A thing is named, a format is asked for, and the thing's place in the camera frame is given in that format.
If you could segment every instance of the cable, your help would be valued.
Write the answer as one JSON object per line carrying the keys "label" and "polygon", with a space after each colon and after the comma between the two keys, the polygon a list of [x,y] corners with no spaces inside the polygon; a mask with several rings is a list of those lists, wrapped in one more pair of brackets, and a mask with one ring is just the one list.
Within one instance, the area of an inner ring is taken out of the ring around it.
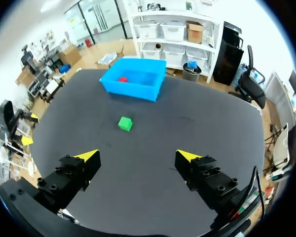
{"label": "cable", "polygon": [[218,226],[216,226],[214,229],[212,229],[210,231],[210,234],[215,233],[216,231],[218,231],[220,228],[222,228],[224,225],[226,225],[228,222],[231,221],[231,219],[234,217],[234,215],[238,212],[238,210],[243,206],[245,201],[248,199],[248,197],[249,197],[249,195],[250,195],[250,193],[252,191],[252,188],[253,188],[253,185],[254,185],[254,182],[255,182],[256,178],[257,178],[257,182],[258,182],[259,196],[260,196],[261,205],[262,205],[261,218],[264,217],[264,215],[265,215],[265,204],[264,204],[263,193],[262,193],[262,188],[261,188],[261,183],[260,183],[259,171],[258,171],[257,166],[255,166],[253,168],[253,171],[252,171],[250,183],[249,183],[243,197],[239,201],[238,205],[229,214],[227,214],[225,216],[225,218],[220,220],[220,224]]}
{"label": "cable", "polygon": [[253,172],[252,172],[252,175],[251,175],[250,183],[249,183],[249,185],[248,185],[248,187],[246,189],[246,192],[244,193],[244,195],[242,196],[241,200],[239,201],[238,205],[230,213],[226,213],[225,215],[223,215],[222,218],[219,220],[219,224],[215,228],[213,228],[212,231],[210,231],[210,233],[215,233],[220,228],[222,228],[224,225],[226,225],[228,222],[230,222],[231,219],[234,217],[234,215],[242,207],[242,205],[247,200],[247,198],[249,197],[249,194],[252,191],[253,184],[254,184],[255,179],[256,179],[256,171],[257,171],[257,167],[255,166],[253,168]]}
{"label": "cable", "polygon": [[260,175],[259,175],[258,170],[256,171],[256,177],[257,177],[259,196],[260,196],[261,206],[262,206],[262,215],[261,215],[261,219],[262,219],[265,215],[265,203],[264,203],[264,199],[263,199],[263,193],[262,193],[261,182],[260,182]]}
{"label": "cable", "polygon": [[229,220],[238,212],[238,210],[243,206],[243,204],[245,203],[245,201],[247,200],[247,198],[249,197],[252,188],[253,188],[253,184],[256,180],[256,172],[258,171],[257,166],[255,166],[253,168],[252,171],[252,175],[251,175],[251,179],[250,179],[250,183],[247,187],[247,190],[245,192],[245,194],[242,196],[241,200],[239,201],[238,205],[234,208],[234,210],[228,215]]}
{"label": "cable", "polygon": [[273,169],[274,167],[276,168],[277,166],[279,166],[280,164],[283,164],[285,162],[287,162],[287,159],[283,160],[282,162],[278,163],[277,165],[272,165],[271,167],[262,170],[262,172],[265,172],[265,171],[267,171],[269,169]]}

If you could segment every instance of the black table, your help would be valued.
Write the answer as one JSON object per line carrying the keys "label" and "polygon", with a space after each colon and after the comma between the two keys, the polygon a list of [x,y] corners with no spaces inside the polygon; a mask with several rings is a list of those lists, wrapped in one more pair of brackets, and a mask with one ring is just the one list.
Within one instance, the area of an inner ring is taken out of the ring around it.
{"label": "black table", "polygon": [[[264,156],[260,112],[234,96],[166,78],[157,102],[107,93],[105,70],[81,70],[59,91],[31,146],[42,176],[66,154],[99,149],[102,167],[68,211],[91,229],[119,234],[195,237],[216,212],[190,192],[174,168],[176,149],[210,155],[245,188]],[[133,120],[121,130],[121,116]]]}

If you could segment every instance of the blue container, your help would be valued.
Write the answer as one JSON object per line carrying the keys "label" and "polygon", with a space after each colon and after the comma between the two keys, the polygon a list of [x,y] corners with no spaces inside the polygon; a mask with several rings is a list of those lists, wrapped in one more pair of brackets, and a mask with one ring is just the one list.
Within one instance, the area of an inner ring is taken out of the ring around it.
{"label": "blue container", "polygon": [[60,73],[66,73],[67,71],[69,71],[70,67],[71,67],[71,66],[70,66],[69,64],[63,65],[63,66],[59,69],[59,72],[60,72]]}
{"label": "blue container", "polygon": [[[110,93],[156,101],[166,74],[166,61],[121,58],[102,76],[100,82]],[[127,78],[128,82],[118,81]]]}

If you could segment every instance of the glass door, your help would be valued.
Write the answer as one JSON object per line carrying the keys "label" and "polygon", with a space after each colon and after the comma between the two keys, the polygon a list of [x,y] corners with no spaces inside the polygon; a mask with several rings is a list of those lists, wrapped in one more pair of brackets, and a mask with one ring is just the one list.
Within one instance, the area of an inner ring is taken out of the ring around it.
{"label": "glass door", "polygon": [[79,6],[96,43],[125,39],[115,0],[81,0]]}
{"label": "glass door", "polygon": [[65,18],[69,22],[70,27],[73,30],[73,35],[77,39],[78,44],[86,44],[85,40],[89,39],[89,41],[93,44],[93,40],[88,31],[88,27],[85,23],[85,20],[79,10],[78,5],[74,5],[65,13]]}

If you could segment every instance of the white wall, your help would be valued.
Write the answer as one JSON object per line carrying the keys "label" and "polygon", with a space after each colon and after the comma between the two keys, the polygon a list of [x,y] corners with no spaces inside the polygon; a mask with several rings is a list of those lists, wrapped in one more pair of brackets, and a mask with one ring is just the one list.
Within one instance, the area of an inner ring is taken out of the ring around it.
{"label": "white wall", "polygon": [[251,45],[254,67],[266,79],[276,71],[281,80],[288,80],[295,68],[294,49],[273,13],[262,7],[264,3],[260,4],[256,0],[219,0],[217,16],[242,29],[245,51],[242,62],[249,62],[247,45]]}
{"label": "white wall", "polygon": [[21,2],[0,25],[0,103],[4,99],[13,101],[16,97],[15,80],[22,71],[21,49],[24,45],[37,40],[48,30],[53,30],[57,39],[65,37],[65,31],[71,34],[63,11],[44,15],[39,12],[40,8],[38,13],[34,9],[31,11],[31,6],[34,7],[32,1]]}

